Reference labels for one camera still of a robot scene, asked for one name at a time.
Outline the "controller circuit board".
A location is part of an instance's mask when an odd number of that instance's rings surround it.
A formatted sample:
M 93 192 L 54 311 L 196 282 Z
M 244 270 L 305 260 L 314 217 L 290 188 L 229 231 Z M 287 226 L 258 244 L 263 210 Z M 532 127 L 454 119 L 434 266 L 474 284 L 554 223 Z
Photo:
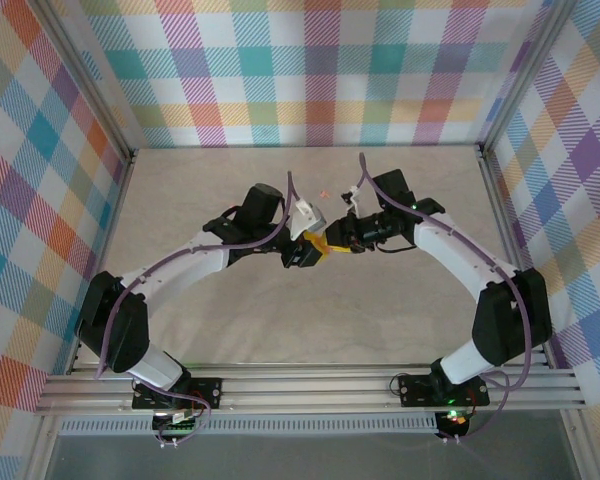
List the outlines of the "controller circuit board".
M 462 437 L 466 435 L 470 427 L 470 415 L 463 411 L 450 410 L 435 414 L 436 435 L 442 439 Z
M 156 412 L 152 418 L 152 430 L 162 435 L 170 432 L 173 435 L 183 436 L 195 429 L 200 416 L 200 413 L 194 413 L 192 410 Z

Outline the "aluminium side rail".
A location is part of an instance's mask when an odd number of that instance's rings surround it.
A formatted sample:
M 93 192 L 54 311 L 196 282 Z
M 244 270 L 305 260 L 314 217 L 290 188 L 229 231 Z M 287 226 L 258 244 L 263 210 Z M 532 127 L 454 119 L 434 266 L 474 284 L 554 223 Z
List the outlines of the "aluminium side rail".
M 479 171 L 481 173 L 487 191 L 487 196 L 493 210 L 495 222 L 500 236 L 500 242 L 504 249 L 505 258 L 517 269 L 522 271 L 528 270 L 529 266 L 523 260 L 520 247 L 517 243 L 517 237 L 506 209 L 504 196 L 498 186 L 493 156 L 480 143 L 474 146 L 474 150 Z M 548 317 L 548 319 L 545 321 L 548 330 L 548 337 L 543 343 L 533 348 L 533 355 L 537 356 L 539 353 L 542 353 L 544 355 L 544 359 L 542 361 L 533 359 L 532 365 L 534 368 L 543 365 L 544 368 L 554 369 L 556 367 L 555 358 L 549 343 L 554 334 L 554 329 L 551 322 L 551 314 L 547 296 L 546 299 L 541 302 L 541 305 L 544 307 L 544 313 Z
M 121 212 L 122 206 L 124 205 L 126 194 L 127 194 L 128 188 L 129 188 L 129 184 L 131 181 L 131 177 L 133 175 L 134 167 L 135 167 L 139 153 L 140 153 L 139 149 L 132 150 L 129 154 L 129 157 L 128 157 L 125 165 L 124 165 L 118 194 L 115 198 L 114 206 L 111 209 L 111 214 L 109 216 L 109 219 L 108 219 L 108 222 L 106 225 L 102 248 L 100 249 L 100 252 L 97 256 L 97 261 L 94 266 L 94 271 L 93 271 L 94 275 L 96 275 L 97 273 L 102 271 L 106 264 L 107 257 L 109 255 L 109 251 L 110 251 L 110 247 L 111 247 L 111 243 L 113 241 L 113 237 L 115 235 L 115 230 L 116 230 L 116 227 L 117 227 L 117 224 L 119 221 L 120 212 Z M 70 349 L 69 349 L 69 353 L 67 356 L 67 360 L 65 362 L 65 365 L 64 365 L 63 371 L 62 371 L 62 373 L 64 375 L 70 375 L 74 370 L 73 365 L 75 363 L 76 358 L 78 357 L 78 351 L 81 346 L 81 340 L 79 337 L 79 328 L 81 326 L 81 323 L 82 323 L 81 315 L 78 315 L 76 323 L 71 331 L 71 333 L 73 334 L 73 337 L 72 337 L 72 342 L 70 344 Z

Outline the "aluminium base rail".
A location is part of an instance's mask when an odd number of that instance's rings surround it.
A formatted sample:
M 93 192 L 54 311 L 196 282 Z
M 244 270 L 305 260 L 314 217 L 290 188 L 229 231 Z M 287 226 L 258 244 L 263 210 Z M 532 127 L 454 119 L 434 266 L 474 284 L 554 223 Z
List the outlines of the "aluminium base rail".
M 379 413 L 401 409 L 398 387 L 390 386 L 395 365 L 207 365 L 194 377 L 223 380 L 221 414 L 238 413 Z M 49 377 L 38 402 L 38 415 L 131 415 L 132 380 L 92 369 Z M 583 392 L 570 370 L 533 368 L 523 386 L 507 398 L 489 389 L 487 411 L 503 404 L 512 410 L 563 410 L 585 407 Z

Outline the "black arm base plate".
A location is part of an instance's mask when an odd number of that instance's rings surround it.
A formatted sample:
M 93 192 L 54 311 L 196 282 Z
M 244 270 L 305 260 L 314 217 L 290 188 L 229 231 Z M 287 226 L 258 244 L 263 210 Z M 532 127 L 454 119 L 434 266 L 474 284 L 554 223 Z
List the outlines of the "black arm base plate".
M 461 384 L 435 385 L 429 375 L 399 375 L 402 407 L 488 406 L 490 397 L 484 380 L 473 377 Z
M 189 408 L 201 409 L 203 405 L 185 399 L 197 397 L 206 401 L 211 409 L 220 406 L 222 396 L 221 378 L 185 378 L 179 380 L 167 393 L 161 393 L 155 387 L 134 382 L 132 408 L 136 410 L 184 410 Z

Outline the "aluminium frame post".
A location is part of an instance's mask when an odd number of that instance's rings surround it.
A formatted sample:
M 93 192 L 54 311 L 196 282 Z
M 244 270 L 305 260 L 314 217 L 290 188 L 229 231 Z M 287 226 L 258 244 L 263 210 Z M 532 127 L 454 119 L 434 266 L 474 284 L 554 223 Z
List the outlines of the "aluminium frame post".
M 504 135 L 515 110 L 522 102 L 577 3 L 578 0 L 550 1 L 546 15 L 534 30 L 532 40 L 528 42 L 524 54 L 516 56 L 514 64 L 518 65 L 518 70 L 509 82 L 510 87 L 502 97 L 492 119 L 486 122 L 485 132 L 480 134 L 476 142 L 482 155 L 493 151 Z
M 106 103 L 104 96 L 96 85 L 80 50 L 55 11 L 51 0 L 26 0 L 43 29 L 50 37 L 59 56 L 66 64 L 66 69 L 75 80 L 77 87 L 84 95 L 95 117 L 99 120 L 108 139 L 122 155 L 127 165 L 133 165 L 137 150 L 126 140 L 119 123 Z

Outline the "aluminium frame leg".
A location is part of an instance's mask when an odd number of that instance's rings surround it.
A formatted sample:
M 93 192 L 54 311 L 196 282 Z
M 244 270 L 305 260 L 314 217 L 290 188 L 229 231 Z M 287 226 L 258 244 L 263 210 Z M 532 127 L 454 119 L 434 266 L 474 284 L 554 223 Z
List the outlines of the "aluminium frame leg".
M 581 411 L 562 409 L 560 414 L 581 480 L 599 480 L 597 464 Z
M 36 430 L 36 437 L 24 480 L 45 480 L 51 456 L 60 431 L 59 416 L 43 416 Z

